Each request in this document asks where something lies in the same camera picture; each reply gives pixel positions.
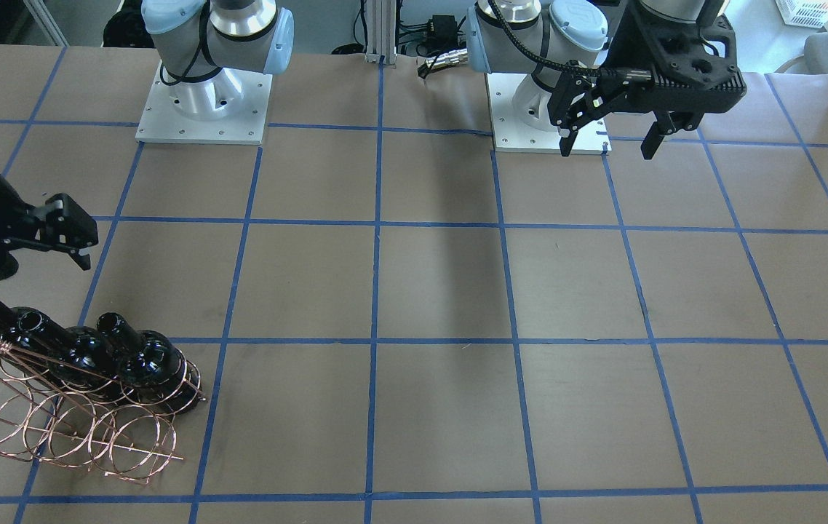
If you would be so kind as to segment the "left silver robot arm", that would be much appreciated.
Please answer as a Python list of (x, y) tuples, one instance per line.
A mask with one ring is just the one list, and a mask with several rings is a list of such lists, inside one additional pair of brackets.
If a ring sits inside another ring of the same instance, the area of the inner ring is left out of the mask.
[(747, 93), (724, 10), (723, 1), (628, 1), (610, 33), (597, 2), (477, 1), (466, 17), (469, 64), (527, 74), (544, 93), (533, 115), (560, 134), (563, 156), (604, 116), (653, 115), (640, 146), (650, 160), (667, 136)]

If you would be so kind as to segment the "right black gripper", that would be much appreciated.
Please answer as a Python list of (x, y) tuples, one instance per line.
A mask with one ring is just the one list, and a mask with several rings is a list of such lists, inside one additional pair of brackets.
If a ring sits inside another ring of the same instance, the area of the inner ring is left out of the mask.
[(25, 205), (4, 226), (5, 245), (67, 253), (82, 271), (90, 271), (91, 248), (98, 243), (97, 221), (65, 193), (52, 195), (44, 205)]

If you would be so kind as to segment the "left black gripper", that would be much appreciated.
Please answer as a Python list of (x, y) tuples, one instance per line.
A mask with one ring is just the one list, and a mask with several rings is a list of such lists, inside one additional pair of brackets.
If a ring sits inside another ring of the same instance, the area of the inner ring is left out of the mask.
[[(629, 1), (607, 57), (608, 68), (567, 65), (548, 102), (570, 156), (584, 126), (616, 112), (654, 112), (640, 152), (652, 160), (666, 137), (693, 132), (706, 114), (731, 110), (747, 93), (736, 32), (725, 1)], [(650, 73), (628, 81), (629, 70)]]

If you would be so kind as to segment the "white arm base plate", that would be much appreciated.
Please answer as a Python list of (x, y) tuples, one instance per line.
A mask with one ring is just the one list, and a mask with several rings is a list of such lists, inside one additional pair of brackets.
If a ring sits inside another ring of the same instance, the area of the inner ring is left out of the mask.
[(274, 76), (231, 68), (200, 83), (167, 85), (158, 67), (135, 139), (175, 145), (260, 146)]
[(530, 74), (492, 73), (486, 82), (497, 152), (561, 154), (561, 136), (547, 112), (549, 92)]

